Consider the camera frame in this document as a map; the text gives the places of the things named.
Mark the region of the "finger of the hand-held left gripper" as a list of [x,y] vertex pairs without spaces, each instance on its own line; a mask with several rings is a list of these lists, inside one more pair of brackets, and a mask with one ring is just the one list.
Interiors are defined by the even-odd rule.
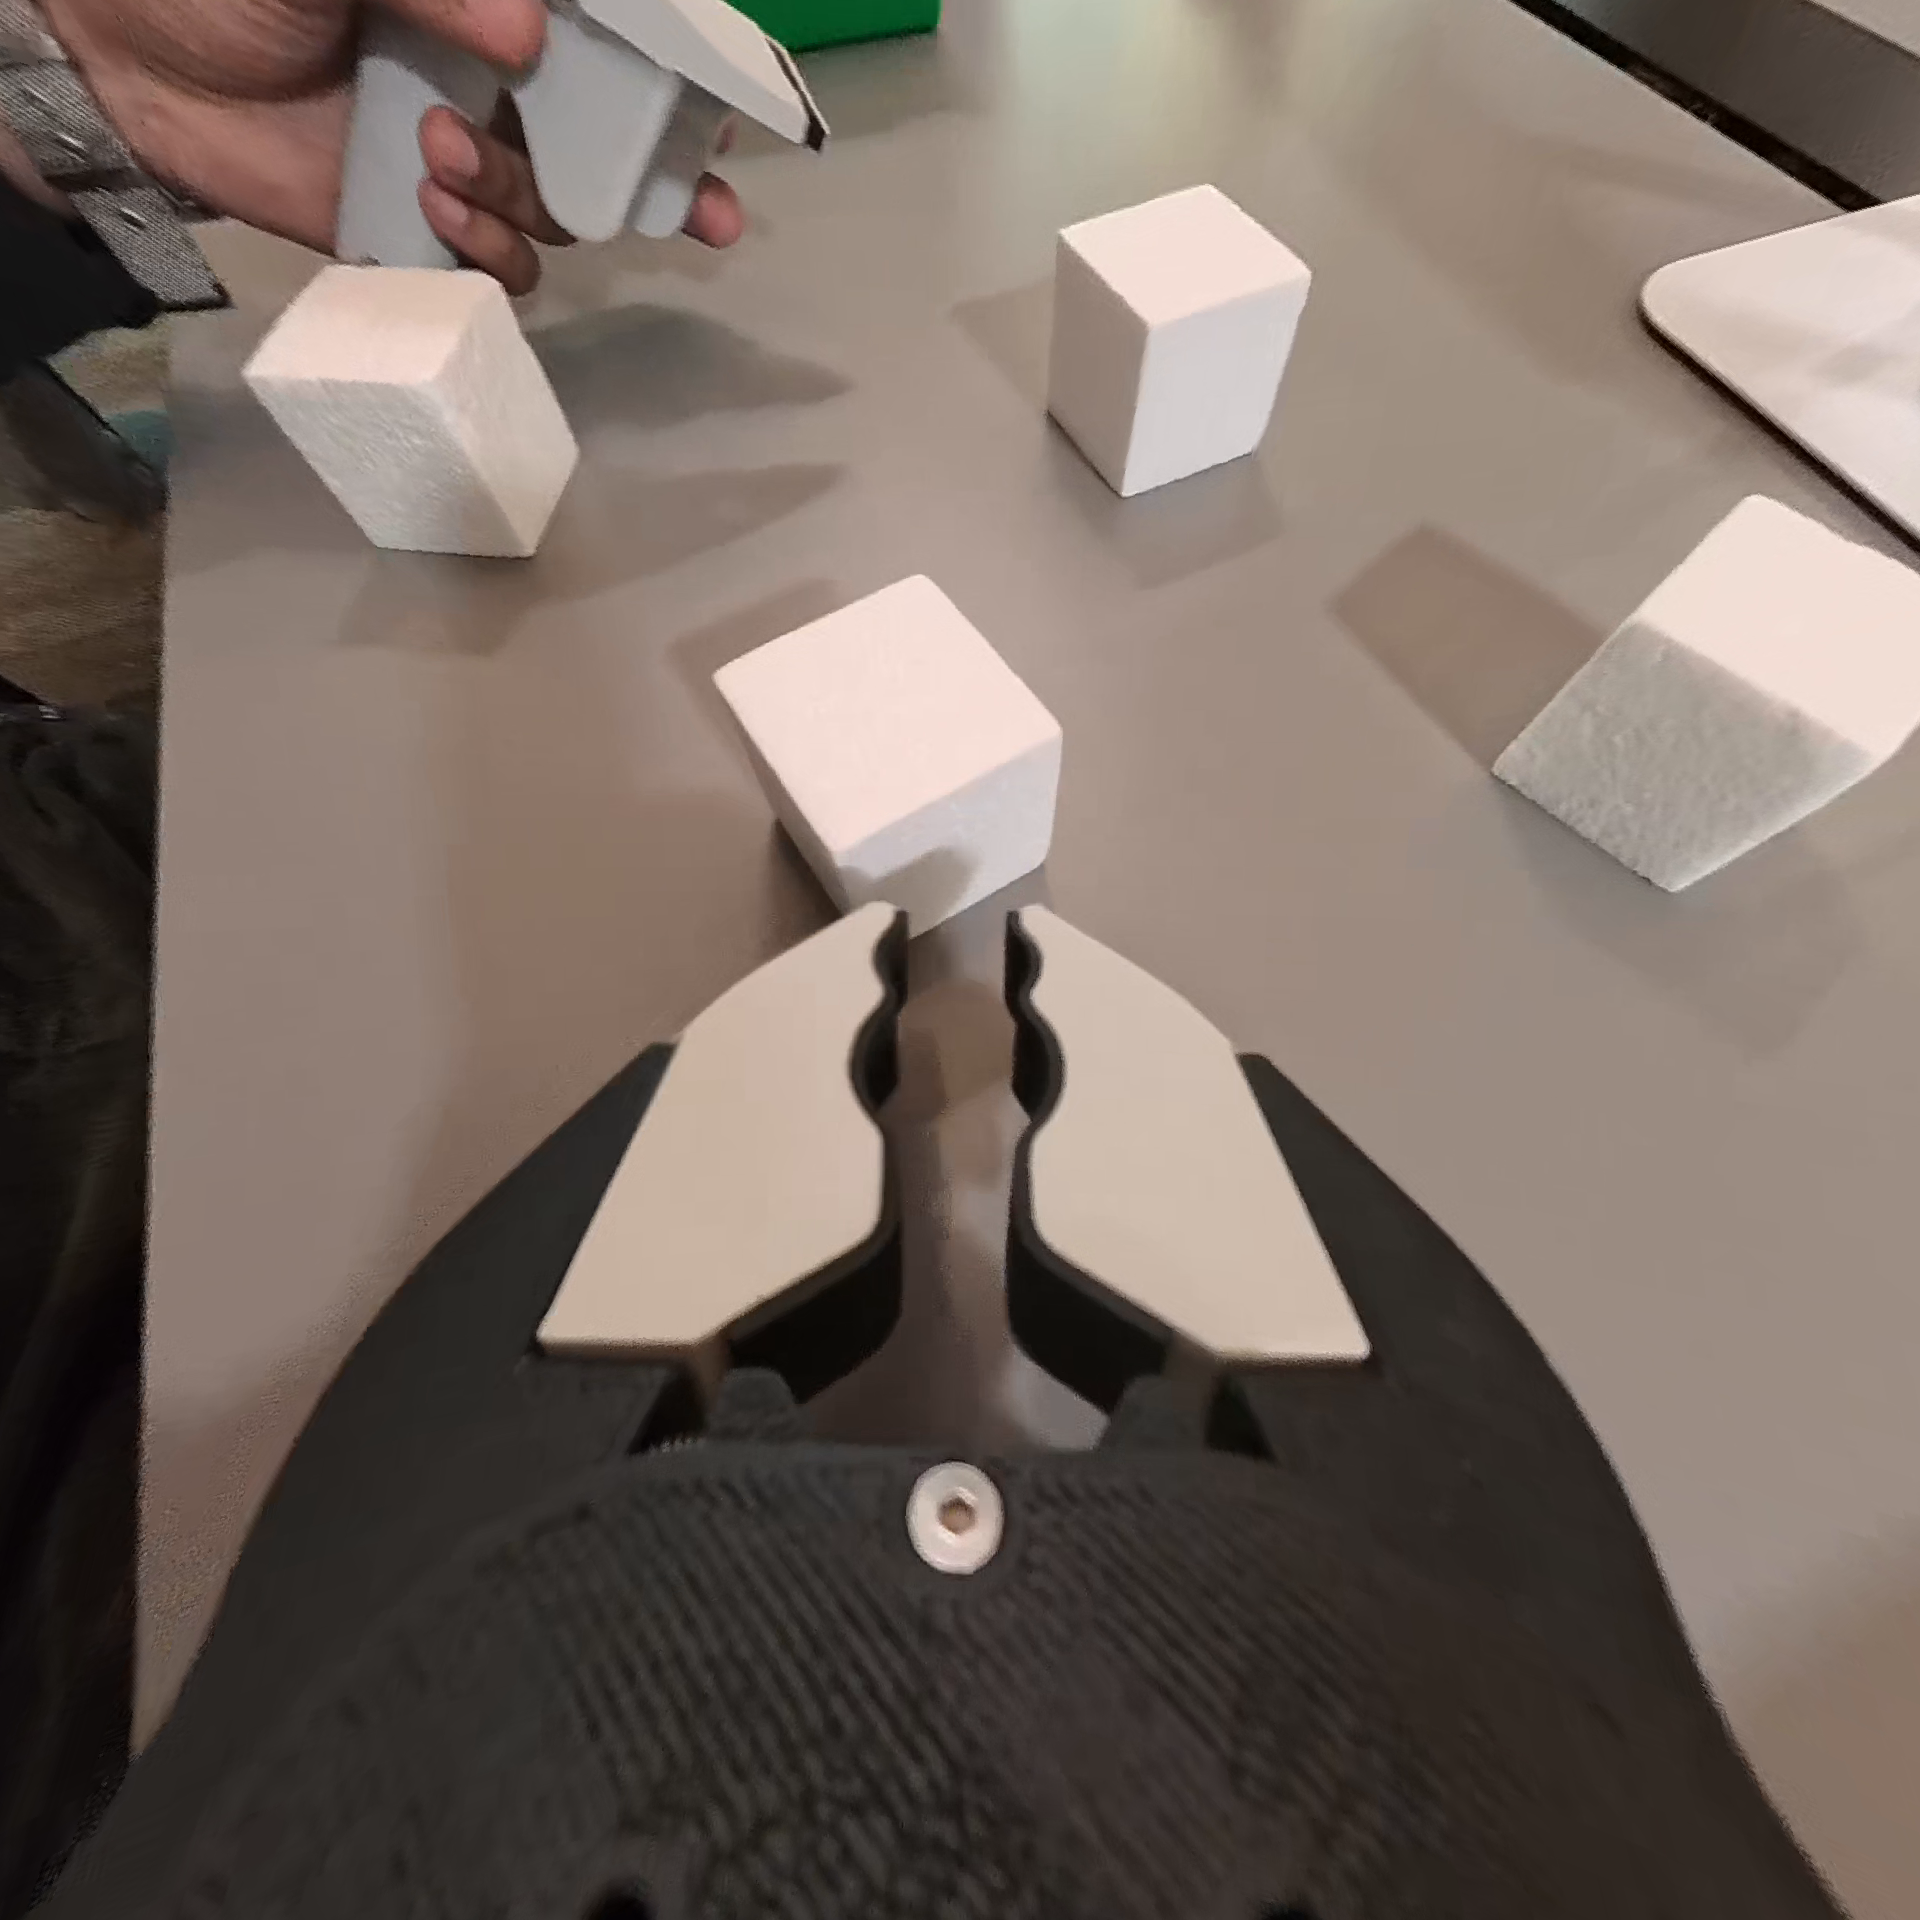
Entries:
[[728,2],[582,2],[628,51],[766,132],[817,151],[829,129],[790,49]]

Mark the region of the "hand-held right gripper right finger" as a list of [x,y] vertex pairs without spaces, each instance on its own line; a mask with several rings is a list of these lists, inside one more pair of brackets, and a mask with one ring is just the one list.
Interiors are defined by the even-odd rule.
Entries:
[[1371,1339],[1235,1046],[1058,911],[1003,931],[1019,1353],[1113,1418],[1144,1379],[1350,1370]]

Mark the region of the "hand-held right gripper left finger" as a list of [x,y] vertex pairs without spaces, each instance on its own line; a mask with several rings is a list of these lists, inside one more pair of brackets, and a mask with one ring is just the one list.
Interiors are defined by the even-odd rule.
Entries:
[[762,964],[667,1047],[540,1318],[540,1356],[660,1365],[709,1408],[735,1372],[808,1403],[899,1320],[907,916],[865,904]]

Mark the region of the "white foam block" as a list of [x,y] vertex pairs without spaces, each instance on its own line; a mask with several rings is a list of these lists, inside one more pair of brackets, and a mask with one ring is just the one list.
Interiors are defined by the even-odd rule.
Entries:
[[323,265],[241,377],[386,552],[527,559],[577,464],[508,293],[473,269]]
[[1832,803],[1915,726],[1915,570],[1749,493],[1491,771],[1677,894]]
[[1046,409],[1117,497],[1251,455],[1303,318],[1301,256],[1213,183],[1058,232]]
[[882,904],[919,935],[1044,865],[1061,726],[931,578],[758,643],[714,687],[837,914]]

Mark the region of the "person's left hand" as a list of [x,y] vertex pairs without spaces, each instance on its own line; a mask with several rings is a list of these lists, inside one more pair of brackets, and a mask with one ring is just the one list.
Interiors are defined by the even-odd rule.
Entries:
[[[335,253],[366,4],[50,2],[50,36],[139,167],[203,209]],[[509,295],[540,249],[573,241],[550,211],[505,97],[473,122],[416,127],[416,202],[438,239]]]

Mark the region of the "green box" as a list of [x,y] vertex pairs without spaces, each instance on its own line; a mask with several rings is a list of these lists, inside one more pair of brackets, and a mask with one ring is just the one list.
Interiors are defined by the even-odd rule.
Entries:
[[944,2],[737,2],[735,8],[790,53],[888,38],[923,36],[939,28]]

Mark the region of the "person's black clothing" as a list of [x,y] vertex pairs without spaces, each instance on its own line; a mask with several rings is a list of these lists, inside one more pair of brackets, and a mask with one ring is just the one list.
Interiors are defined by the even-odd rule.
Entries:
[[131,1740],[154,708],[1,700],[1,1914]]

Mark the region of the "white flat stand base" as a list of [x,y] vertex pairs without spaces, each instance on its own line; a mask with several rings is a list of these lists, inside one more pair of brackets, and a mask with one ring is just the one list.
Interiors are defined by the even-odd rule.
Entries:
[[1918,540],[1918,197],[1668,261],[1647,330]]

